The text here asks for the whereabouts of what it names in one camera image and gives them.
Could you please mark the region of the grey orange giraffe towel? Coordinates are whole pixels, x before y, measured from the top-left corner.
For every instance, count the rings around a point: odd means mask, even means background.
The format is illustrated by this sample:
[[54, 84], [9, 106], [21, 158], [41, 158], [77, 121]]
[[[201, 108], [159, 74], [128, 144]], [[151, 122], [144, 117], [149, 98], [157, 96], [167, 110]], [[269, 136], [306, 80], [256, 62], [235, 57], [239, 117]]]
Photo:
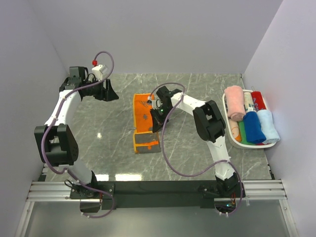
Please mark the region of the grey orange giraffe towel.
[[149, 93], [133, 95], [133, 148], [136, 154], [161, 152], [159, 135], [153, 133], [152, 105], [147, 103], [149, 96]]

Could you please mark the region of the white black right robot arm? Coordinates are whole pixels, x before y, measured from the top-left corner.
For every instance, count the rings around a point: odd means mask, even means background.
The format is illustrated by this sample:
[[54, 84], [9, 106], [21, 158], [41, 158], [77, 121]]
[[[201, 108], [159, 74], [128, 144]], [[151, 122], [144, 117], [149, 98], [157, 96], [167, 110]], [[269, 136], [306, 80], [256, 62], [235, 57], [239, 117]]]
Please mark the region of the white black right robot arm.
[[[185, 93], [185, 87], [182, 90], [169, 90], [166, 86], [169, 83], [164, 83], [150, 93], [148, 102], [152, 102], [152, 95], [155, 93], [160, 101], [159, 106], [150, 109], [153, 127], [152, 132], [161, 130], [161, 148], [162, 154], [167, 166], [176, 174], [183, 177], [197, 177], [208, 171], [210, 168], [215, 168], [215, 177], [217, 182], [217, 191], [223, 197], [231, 196], [236, 187], [239, 187], [240, 194], [243, 195], [243, 186], [241, 177], [230, 162], [230, 156], [226, 147], [225, 128], [226, 124], [222, 114], [215, 101], [201, 101], [193, 98]], [[169, 159], [164, 149], [164, 132], [169, 117], [173, 111], [178, 108], [193, 116], [197, 134], [200, 139], [205, 141], [213, 158], [213, 164], [196, 174], [183, 174], [177, 171], [169, 162]]]

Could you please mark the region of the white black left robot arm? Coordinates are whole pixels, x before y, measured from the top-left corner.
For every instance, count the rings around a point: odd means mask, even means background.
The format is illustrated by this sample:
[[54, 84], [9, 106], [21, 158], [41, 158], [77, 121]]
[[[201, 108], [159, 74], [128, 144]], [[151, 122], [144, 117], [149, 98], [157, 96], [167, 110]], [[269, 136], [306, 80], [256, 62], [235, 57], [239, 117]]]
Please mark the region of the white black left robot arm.
[[52, 115], [34, 135], [41, 161], [55, 174], [67, 173], [73, 181], [65, 185], [85, 198], [102, 198], [104, 192], [93, 171], [79, 159], [79, 146], [71, 132], [70, 123], [82, 99], [86, 96], [100, 101], [113, 101], [114, 92], [107, 66], [96, 64], [89, 72], [86, 67], [70, 67], [69, 76], [59, 87], [59, 97]]

